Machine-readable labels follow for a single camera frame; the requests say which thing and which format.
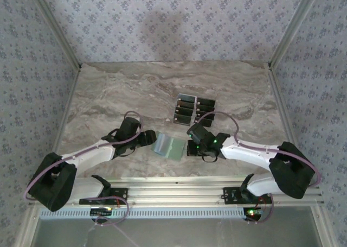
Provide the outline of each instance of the gray marble table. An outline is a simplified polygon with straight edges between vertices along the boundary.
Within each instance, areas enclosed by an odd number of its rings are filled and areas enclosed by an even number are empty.
[[[243,140],[279,144],[286,137],[268,72],[266,64],[250,61],[83,64],[58,152],[70,153],[95,143],[119,127],[128,110],[144,116],[145,130],[187,140],[188,127],[172,122],[179,93],[216,99],[216,110],[237,119]],[[210,130],[231,134],[235,126],[226,117],[216,116]],[[241,161],[205,163],[187,156],[175,161],[143,147],[128,157],[101,163],[84,176],[221,176],[254,171],[259,168]]]

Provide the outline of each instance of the patterned wallpaper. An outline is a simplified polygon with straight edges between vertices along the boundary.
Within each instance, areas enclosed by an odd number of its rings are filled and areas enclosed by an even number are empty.
[[[47,0],[79,62],[270,60],[301,0]]]
[[[52,150],[75,76],[33,0],[0,0],[0,246],[12,246],[25,186]]]
[[[275,70],[299,145],[347,246],[347,0],[316,0]]]

